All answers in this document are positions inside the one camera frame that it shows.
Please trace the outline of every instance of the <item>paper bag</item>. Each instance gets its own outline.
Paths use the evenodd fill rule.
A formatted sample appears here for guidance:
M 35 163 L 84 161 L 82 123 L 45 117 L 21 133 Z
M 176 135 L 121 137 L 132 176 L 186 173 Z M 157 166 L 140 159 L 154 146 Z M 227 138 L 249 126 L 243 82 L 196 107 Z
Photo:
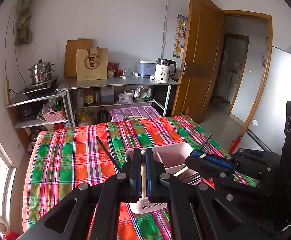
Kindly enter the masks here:
M 77 49 L 77 81 L 106 79 L 108 48 Z

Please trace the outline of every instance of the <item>stainless steel countertop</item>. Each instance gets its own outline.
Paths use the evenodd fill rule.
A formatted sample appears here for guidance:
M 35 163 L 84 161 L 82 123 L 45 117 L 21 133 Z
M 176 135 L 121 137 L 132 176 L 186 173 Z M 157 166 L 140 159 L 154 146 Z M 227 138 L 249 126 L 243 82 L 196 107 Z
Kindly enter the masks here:
M 13 106 L 20 106 L 20 105 L 37 102 L 41 100 L 46 100 L 50 98 L 63 97 L 65 95 L 66 95 L 66 92 L 62 92 L 62 91 L 52 91 L 48 93 L 47 95 L 39 95 L 39 96 L 31 97 L 31 98 L 29 98 L 27 95 L 18 94 L 14 98 L 11 99 L 10 104 L 6 106 L 6 108 L 10 108 Z
M 128 86 L 128 85 L 180 85 L 178 82 L 169 79 L 166 83 L 151 80 L 148 77 L 137 77 L 133 74 L 126 79 L 120 77 L 108 77 L 107 79 L 77 81 L 76 78 L 66 78 L 57 90 L 71 90 L 79 88 L 103 87 L 103 86 Z

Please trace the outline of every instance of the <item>kettle handle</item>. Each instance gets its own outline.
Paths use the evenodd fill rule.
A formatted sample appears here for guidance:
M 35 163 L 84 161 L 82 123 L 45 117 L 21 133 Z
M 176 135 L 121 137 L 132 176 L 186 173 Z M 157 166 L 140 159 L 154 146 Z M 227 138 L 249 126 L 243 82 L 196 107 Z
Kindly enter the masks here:
M 169 60 L 169 64 L 173 64 L 173 73 L 171 75 L 169 75 L 169 77 L 172 77 L 175 75 L 176 70 L 177 70 L 177 63 L 173 60 Z

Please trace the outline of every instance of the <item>glass cup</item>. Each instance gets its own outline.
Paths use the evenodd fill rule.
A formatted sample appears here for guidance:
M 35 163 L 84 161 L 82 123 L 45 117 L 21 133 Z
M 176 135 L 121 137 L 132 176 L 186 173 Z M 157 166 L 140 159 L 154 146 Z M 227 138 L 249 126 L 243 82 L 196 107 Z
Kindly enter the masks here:
M 124 66 L 123 75 L 124 76 L 130 76 L 131 75 L 131 67 L 130 66 Z

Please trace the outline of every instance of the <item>poster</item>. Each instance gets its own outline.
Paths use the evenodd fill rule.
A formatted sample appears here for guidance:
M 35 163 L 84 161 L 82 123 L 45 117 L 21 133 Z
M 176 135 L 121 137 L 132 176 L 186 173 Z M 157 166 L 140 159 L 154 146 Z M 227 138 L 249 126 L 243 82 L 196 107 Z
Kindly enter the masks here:
M 176 38 L 174 41 L 173 56 L 181 58 L 185 47 L 188 18 L 178 14 Z

